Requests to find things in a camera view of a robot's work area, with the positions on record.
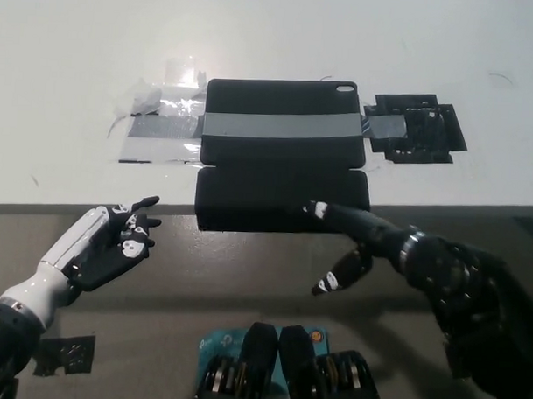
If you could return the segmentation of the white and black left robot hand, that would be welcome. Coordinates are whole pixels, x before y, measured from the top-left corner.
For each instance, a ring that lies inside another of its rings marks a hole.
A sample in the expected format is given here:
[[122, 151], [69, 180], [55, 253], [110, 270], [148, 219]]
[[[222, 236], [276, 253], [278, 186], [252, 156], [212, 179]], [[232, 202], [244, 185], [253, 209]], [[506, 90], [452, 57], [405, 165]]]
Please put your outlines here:
[[27, 317], [41, 333], [55, 312], [82, 292], [110, 283], [135, 268], [155, 246], [150, 230], [162, 221], [144, 211], [158, 196], [88, 209], [41, 257], [34, 274], [0, 295], [0, 304]]

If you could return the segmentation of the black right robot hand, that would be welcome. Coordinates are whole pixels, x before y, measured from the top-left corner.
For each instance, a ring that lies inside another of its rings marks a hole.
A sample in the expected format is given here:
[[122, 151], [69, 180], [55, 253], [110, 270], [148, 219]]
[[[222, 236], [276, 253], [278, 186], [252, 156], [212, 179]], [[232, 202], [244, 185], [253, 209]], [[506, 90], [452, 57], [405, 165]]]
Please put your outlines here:
[[404, 273], [401, 253], [413, 234], [411, 229], [397, 227], [369, 211], [324, 201], [309, 201], [302, 209], [356, 245], [314, 284], [314, 296], [343, 291], [356, 284], [372, 270], [377, 257], [388, 261], [397, 273]]

